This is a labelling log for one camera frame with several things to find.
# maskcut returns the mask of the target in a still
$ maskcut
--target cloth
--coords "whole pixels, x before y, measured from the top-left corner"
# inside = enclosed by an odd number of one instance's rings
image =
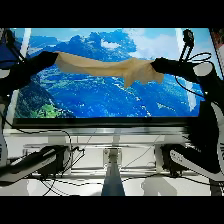
[[[119,76],[124,78],[124,87],[129,87],[135,80],[142,84],[149,81],[161,83],[164,74],[152,67],[153,60],[131,58],[121,62],[102,62],[64,52],[57,52],[55,64],[64,73],[90,74],[93,76]]]

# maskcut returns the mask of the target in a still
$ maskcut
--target monitor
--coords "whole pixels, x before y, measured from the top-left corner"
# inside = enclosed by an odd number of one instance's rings
[[[29,40],[27,58],[42,51],[61,51],[119,62],[132,57],[178,60],[186,28],[29,28],[29,32],[26,29],[12,30],[18,42],[23,43],[25,36]],[[191,56],[212,53],[211,61],[222,77],[209,29],[189,29],[195,38]],[[202,93],[199,85],[182,78],[179,81],[186,88]],[[124,88],[123,78],[66,74],[53,65],[33,76],[31,83],[18,91],[11,107],[13,112],[8,113],[13,124],[23,128],[142,127],[164,122],[182,125],[186,119],[198,115],[201,100],[180,87],[170,74],[165,74],[161,84],[135,81]]]

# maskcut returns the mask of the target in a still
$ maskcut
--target crumpled fabric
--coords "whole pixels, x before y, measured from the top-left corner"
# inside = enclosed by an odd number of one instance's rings
[[[164,74],[156,72],[152,67],[153,60],[131,58],[121,62],[102,62],[64,52],[57,53],[55,64],[62,72],[123,77],[125,88],[131,86],[136,80],[146,84],[150,81],[161,83],[164,79]]]

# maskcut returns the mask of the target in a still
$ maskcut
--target mountain image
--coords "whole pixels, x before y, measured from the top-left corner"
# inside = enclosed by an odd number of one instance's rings
[[[66,42],[54,37],[32,36],[28,52],[29,57],[42,51],[61,51],[104,62],[118,62],[131,58],[131,53],[136,50],[133,39],[122,29],[117,29],[92,32],[88,37],[75,35]],[[194,85],[193,91],[200,93],[200,88]],[[35,104],[27,97],[33,94],[37,97]],[[194,110],[190,111],[186,90],[169,74],[165,74],[162,84],[149,82],[143,85],[136,81],[125,89],[122,78],[66,74],[53,65],[39,72],[30,85],[20,90],[16,117],[197,116],[200,99],[196,97],[196,101]]]

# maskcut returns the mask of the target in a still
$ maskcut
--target television screen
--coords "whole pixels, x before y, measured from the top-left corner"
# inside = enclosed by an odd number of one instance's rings
[[[32,28],[27,57],[42,51],[61,51],[103,62],[119,62],[132,57],[179,60],[184,29]],[[221,77],[209,29],[189,29],[195,38],[191,56],[211,52],[211,61]],[[12,30],[17,41],[22,43],[24,29]],[[188,89],[202,93],[199,85],[182,78],[179,81]],[[14,117],[193,117],[198,115],[201,100],[180,87],[170,74],[165,74],[161,84],[135,81],[124,88],[123,78],[67,74],[53,65],[33,76],[31,83],[20,89]]]

